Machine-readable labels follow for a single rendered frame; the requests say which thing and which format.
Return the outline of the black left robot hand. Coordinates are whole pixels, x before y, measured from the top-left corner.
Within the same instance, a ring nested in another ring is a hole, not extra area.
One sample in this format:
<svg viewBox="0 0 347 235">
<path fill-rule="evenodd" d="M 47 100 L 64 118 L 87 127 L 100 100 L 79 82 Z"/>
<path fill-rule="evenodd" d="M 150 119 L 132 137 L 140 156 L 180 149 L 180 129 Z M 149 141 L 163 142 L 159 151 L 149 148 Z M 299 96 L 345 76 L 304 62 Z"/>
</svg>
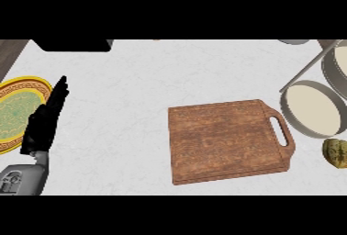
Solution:
<svg viewBox="0 0 347 235">
<path fill-rule="evenodd" d="M 27 117 L 20 154 L 48 151 L 57 129 L 57 117 L 69 94 L 66 76 L 61 76 L 53 88 L 45 104 L 39 105 Z"/>
</svg>

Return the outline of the brown wooden cutting board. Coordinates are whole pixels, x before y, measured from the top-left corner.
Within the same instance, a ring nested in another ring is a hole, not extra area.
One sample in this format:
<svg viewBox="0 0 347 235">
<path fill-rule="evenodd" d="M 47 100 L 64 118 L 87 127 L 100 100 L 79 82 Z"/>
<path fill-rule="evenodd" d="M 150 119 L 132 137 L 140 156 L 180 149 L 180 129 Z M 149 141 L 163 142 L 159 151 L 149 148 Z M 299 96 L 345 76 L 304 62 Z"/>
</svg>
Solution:
<svg viewBox="0 0 347 235">
<path fill-rule="evenodd" d="M 168 130 L 174 185 L 289 169 L 289 128 L 258 99 L 171 107 Z"/>
</svg>

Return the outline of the yellow and green patterned plate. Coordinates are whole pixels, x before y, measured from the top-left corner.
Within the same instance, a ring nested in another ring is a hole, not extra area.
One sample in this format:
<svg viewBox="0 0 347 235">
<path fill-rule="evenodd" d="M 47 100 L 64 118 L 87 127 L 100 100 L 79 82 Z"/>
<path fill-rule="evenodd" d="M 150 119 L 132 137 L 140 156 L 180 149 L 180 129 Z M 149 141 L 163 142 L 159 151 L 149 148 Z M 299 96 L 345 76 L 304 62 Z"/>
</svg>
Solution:
<svg viewBox="0 0 347 235">
<path fill-rule="evenodd" d="M 36 76 L 0 83 L 0 154 L 22 145 L 27 116 L 45 103 L 51 90 L 48 82 Z"/>
</svg>

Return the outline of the dark wooden panel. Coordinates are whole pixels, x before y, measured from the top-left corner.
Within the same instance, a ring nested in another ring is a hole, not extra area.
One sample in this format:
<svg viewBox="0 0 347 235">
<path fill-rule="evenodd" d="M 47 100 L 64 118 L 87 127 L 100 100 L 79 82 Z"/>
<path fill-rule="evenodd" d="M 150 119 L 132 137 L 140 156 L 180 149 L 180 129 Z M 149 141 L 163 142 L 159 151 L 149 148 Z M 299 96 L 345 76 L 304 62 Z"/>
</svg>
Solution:
<svg viewBox="0 0 347 235">
<path fill-rule="evenodd" d="M 23 51 L 26 39 L 0 39 L 0 83 Z"/>
</svg>

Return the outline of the black appliance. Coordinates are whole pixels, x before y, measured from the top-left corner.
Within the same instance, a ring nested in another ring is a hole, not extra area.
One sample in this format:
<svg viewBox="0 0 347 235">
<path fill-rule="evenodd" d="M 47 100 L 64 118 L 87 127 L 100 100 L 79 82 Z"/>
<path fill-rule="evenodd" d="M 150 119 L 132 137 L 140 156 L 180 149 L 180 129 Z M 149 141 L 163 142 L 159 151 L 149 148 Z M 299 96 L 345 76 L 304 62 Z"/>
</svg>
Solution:
<svg viewBox="0 0 347 235">
<path fill-rule="evenodd" d="M 112 39 L 35 39 L 33 42 L 44 51 L 107 52 Z"/>
</svg>

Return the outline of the grey round object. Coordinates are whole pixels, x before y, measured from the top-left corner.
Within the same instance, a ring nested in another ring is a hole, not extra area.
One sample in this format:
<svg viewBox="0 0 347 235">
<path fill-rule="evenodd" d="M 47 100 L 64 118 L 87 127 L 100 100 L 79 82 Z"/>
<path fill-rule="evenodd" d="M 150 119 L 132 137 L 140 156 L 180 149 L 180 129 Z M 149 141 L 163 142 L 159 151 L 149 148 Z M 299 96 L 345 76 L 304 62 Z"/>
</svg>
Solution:
<svg viewBox="0 0 347 235">
<path fill-rule="evenodd" d="M 308 42 L 308 39 L 279 39 L 279 41 L 289 45 L 302 45 Z"/>
</svg>

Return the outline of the green and yellow squash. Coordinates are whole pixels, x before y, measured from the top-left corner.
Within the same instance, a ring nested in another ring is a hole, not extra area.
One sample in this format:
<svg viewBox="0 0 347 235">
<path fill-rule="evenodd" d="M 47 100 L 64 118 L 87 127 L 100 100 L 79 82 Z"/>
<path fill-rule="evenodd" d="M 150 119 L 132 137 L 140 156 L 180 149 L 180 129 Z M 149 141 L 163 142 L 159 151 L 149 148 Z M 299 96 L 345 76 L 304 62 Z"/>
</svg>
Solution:
<svg viewBox="0 0 347 235">
<path fill-rule="evenodd" d="M 321 155 L 336 168 L 347 168 L 347 140 L 324 140 L 321 144 Z"/>
</svg>

